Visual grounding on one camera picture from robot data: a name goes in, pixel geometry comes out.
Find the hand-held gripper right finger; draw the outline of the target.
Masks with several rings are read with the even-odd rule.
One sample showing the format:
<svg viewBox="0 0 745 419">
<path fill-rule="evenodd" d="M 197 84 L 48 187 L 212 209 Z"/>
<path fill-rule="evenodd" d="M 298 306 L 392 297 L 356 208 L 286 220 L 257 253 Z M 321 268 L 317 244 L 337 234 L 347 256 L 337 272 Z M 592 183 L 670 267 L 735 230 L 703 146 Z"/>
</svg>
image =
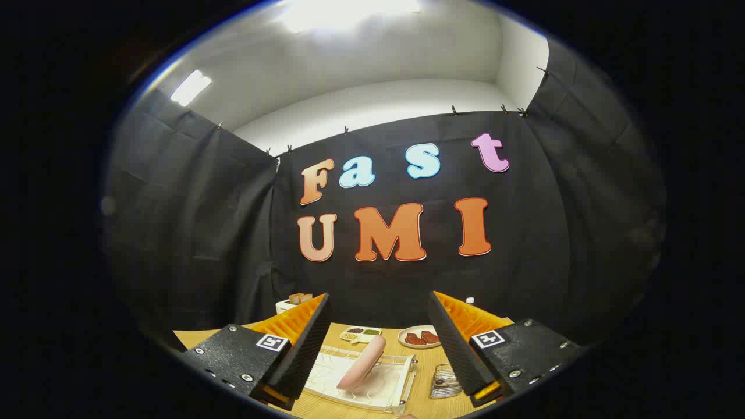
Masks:
<svg viewBox="0 0 745 419">
<path fill-rule="evenodd" d="M 540 321 L 511 321 L 437 291 L 429 320 L 474 408 L 529 392 L 584 355 Z"/>
</svg>

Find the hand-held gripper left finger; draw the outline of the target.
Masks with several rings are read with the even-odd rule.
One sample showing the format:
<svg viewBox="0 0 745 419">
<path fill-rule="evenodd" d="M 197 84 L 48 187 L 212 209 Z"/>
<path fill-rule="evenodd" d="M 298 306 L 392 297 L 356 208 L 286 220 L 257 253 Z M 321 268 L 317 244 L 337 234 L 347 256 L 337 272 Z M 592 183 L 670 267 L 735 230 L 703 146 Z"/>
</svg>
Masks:
<svg viewBox="0 0 745 419">
<path fill-rule="evenodd" d="M 330 324 L 324 293 L 250 327 L 229 324 L 183 352 L 182 363 L 242 399 L 290 410 Z"/>
</svg>

